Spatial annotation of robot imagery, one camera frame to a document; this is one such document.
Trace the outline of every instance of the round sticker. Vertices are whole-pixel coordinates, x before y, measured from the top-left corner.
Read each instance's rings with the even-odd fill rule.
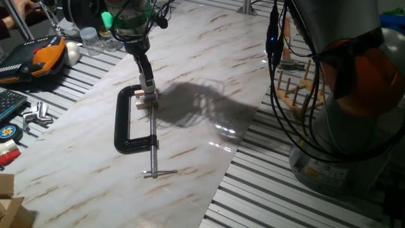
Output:
[[[0,138],[6,139],[15,133],[16,129],[14,126],[5,126],[0,130]]]

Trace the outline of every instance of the marble surface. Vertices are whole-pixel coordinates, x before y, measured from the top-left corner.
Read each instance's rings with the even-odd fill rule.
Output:
[[[15,193],[37,211],[34,227],[198,227],[269,86],[268,20],[183,3],[154,29],[148,57],[161,94],[159,169],[149,152],[113,146],[116,96],[137,84],[125,57],[10,166]],[[149,134],[133,101],[131,136]]]

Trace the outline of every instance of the cardboard box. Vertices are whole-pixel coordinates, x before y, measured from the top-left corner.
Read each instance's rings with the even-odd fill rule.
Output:
[[[0,174],[0,198],[14,195],[14,175]]]
[[[29,228],[34,215],[22,206],[24,197],[13,198],[14,175],[0,174],[0,228]]]

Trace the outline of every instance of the red object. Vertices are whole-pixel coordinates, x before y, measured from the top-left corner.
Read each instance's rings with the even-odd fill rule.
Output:
[[[18,156],[21,155],[21,152],[19,149],[16,149],[12,152],[8,152],[3,156],[0,156],[0,166],[7,166],[11,164]]]
[[[37,54],[38,51],[40,51],[41,49],[42,49],[41,47],[38,47],[37,49],[35,49],[35,50],[33,51],[33,54]]]

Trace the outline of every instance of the metal bracket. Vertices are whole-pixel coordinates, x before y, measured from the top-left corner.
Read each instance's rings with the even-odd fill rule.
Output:
[[[252,2],[251,0],[244,0],[243,6],[240,7],[236,12],[256,16],[258,13],[252,8],[251,2]]]
[[[34,36],[32,35],[28,25],[25,23],[25,20],[21,16],[20,12],[18,11],[17,7],[14,4],[13,0],[1,0],[6,7],[8,14],[12,17],[15,26],[17,27],[18,31],[20,32],[21,36],[24,38],[25,41],[33,41]]]

